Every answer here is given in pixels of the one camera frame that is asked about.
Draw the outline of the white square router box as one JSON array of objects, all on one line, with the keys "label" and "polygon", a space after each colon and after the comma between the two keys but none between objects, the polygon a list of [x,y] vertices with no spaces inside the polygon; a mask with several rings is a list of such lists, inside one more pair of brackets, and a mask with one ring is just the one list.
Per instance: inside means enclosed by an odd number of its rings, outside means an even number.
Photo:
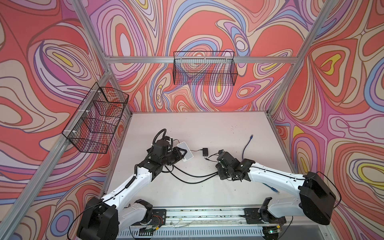
[{"label": "white square router box", "polygon": [[183,162],[187,162],[194,157],[191,149],[189,148],[189,146],[187,145],[186,142],[179,143],[177,145],[177,147],[180,149],[180,152],[182,153],[182,156],[183,156],[182,161]]}]

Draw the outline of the black power adapter with cord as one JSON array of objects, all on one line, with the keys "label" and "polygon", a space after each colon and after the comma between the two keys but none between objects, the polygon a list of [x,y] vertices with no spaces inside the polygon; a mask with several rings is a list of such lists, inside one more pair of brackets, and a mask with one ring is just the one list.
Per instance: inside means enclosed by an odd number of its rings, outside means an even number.
[{"label": "black power adapter with cord", "polygon": [[209,161],[209,162],[214,162],[214,163],[218,163],[218,157],[219,157],[219,154],[216,153],[216,154],[212,154],[208,157],[205,157],[205,160]]}]

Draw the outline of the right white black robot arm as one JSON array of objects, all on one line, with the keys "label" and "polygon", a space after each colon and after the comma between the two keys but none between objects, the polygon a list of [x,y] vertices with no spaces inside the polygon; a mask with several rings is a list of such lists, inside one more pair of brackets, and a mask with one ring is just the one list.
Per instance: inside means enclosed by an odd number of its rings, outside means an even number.
[{"label": "right white black robot arm", "polygon": [[249,159],[239,161],[224,150],[219,151],[217,161],[221,180],[262,183],[290,194],[283,199],[265,198],[258,209],[259,218],[264,223],[285,223],[286,216],[305,216],[320,225],[330,224],[336,195],[318,174],[293,174]]}]

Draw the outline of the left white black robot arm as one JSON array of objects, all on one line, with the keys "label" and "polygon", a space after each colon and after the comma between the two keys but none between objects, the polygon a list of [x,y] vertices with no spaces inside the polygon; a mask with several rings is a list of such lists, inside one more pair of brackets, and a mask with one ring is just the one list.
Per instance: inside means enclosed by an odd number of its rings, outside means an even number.
[{"label": "left white black robot arm", "polygon": [[172,166],[190,153],[189,148],[174,146],[174,141],[160,130],[153,139],[143,161],[136,164],[134,173],[119,187],[102,198],[91,198],[79,215],[76,236],[81,240],[114,240],[132,224],[151,220],[151,204],[135,201],[134,196],[149,185],[165,166]]}]

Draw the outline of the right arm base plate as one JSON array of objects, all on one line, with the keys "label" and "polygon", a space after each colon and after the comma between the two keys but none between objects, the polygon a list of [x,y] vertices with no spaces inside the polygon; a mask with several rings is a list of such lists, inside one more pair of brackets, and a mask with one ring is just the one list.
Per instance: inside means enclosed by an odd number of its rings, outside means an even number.
[{"label": "right arm base plate", "polygon": [[241,217],[246,219],[247,224],[284,225],[287,223],[286,217],[276,218],[268,210],[259,208],[245,208]]}]

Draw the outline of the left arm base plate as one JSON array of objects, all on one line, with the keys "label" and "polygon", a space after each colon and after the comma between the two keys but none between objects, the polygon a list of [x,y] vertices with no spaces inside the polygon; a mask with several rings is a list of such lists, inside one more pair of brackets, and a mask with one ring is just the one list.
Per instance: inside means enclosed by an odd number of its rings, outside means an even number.
[{"label": "left arm base plate", "polygon": [[166,216],[166,209],[154,209],[151,213],[146,214],[143,220],[133,223],[132,226],[161,227],[166,223]]}]

